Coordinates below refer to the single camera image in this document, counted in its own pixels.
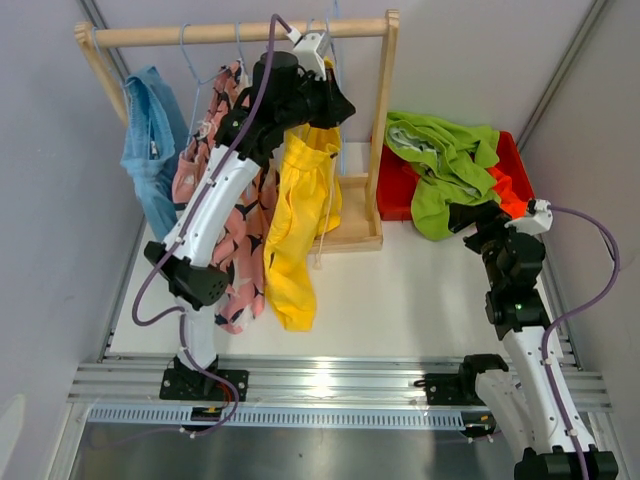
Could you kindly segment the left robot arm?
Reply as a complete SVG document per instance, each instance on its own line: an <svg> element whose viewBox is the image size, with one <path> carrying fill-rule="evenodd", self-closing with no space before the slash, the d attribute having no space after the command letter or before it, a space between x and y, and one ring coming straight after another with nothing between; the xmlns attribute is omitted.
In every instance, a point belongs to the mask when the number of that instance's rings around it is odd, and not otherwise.
<svg viewBox="0 0 640 480"><path fill-rule="evenodd" d="M166 281L179 315L179 351L164 372L161 398L212 398L233 391L234 377L218 371L210 313L226 293L229 274L212 262L214 248L243 191L269 165L288 130L307 125L323 132L355 114L340 91L333 66L318 53L265 53L216 130L203 178L178 223L144 256L151 274Z"/></svg>

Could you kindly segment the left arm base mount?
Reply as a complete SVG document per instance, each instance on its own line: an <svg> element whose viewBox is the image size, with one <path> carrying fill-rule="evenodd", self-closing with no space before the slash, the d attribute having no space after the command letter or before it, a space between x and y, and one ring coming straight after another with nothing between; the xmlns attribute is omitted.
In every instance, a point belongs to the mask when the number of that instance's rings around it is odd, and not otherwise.
<svg viewBox="0 0 640 480"><path fill-rule="evenodd" d="M240 402L246 400L250 376L248 370L220 369L216 374L236 388ZM220 382L214 382L211 378L190 369L171 368L164 371L159 398L222 402L226 396Z"/></svg>

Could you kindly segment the green shorts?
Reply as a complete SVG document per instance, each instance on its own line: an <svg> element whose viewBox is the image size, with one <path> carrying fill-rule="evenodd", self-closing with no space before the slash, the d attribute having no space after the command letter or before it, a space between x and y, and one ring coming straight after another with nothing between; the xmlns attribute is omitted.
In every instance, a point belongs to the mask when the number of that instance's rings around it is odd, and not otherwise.
<svg viewBox="0 0 640 480"><path fill-rule="evenodd" d="M496 166L500 132L489 125L464 126L445 119L402 111L386 117L385 145L419 175L411 200L416 229L430 241L452 235L450 206L498 203Z"/></svg>

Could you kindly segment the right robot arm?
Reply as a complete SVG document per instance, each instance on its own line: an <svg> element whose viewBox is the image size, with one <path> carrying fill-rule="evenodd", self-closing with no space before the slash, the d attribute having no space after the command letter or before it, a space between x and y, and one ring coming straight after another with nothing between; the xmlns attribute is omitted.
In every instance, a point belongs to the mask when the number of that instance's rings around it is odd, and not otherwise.
<svg viewBox="0 0 640 480"><path fill-rule="evenodd" d="M452 205L450 231L476 229L464 243L484 263L486 314L508 354L466 357L456 389L464 401L489 408L514 454L515 478L614 479L615 455L597 446L582 421L553 344L570 316L550 320L536 288L546 258L538 237L559 210L532 199L514 219L493 201Z"/></svg>

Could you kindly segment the orange shorts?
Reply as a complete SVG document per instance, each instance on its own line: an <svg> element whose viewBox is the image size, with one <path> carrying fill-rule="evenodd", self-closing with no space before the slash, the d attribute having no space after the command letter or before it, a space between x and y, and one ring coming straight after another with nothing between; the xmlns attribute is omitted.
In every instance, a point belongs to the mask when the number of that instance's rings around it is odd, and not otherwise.
<svg viewBox="0 0 640 480"><path fill-rule="evenodd" d="M500 208L512 219L524 217L529 201L534 198L528 177L521 171L511 176L497 167L489 168L488 173L496 181L493 190L499 197Z"/></svg>

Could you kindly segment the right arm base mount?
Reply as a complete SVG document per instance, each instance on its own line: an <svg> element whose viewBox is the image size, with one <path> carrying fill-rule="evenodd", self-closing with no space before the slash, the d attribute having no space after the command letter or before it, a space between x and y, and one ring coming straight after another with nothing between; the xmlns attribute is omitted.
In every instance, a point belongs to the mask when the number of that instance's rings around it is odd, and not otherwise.
<svg viewBox="0 0 640 480"><path fill-rule="evenodd" d="M423 390L430 406L482 406L475 387L462 374L425 374L413 382Z"/></svg>

